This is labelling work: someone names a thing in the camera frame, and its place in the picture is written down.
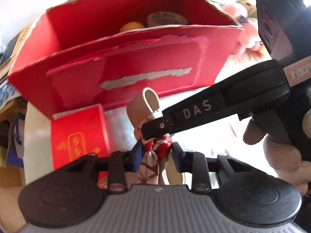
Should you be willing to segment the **person's right hand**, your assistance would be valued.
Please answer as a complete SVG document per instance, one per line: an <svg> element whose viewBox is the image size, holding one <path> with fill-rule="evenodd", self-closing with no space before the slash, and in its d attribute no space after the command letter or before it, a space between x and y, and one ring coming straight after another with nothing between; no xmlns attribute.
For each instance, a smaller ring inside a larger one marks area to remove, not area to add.
<svg viewBox="0 0 311 233"><path fill-rule="evenodd" d="M278 178L294 187L302 195L310 194L310 162L302 160L300 151L291 145L278 144L266 135L252 120L244 132L243 141L254 145L264 140L264 155Z"/></svg>

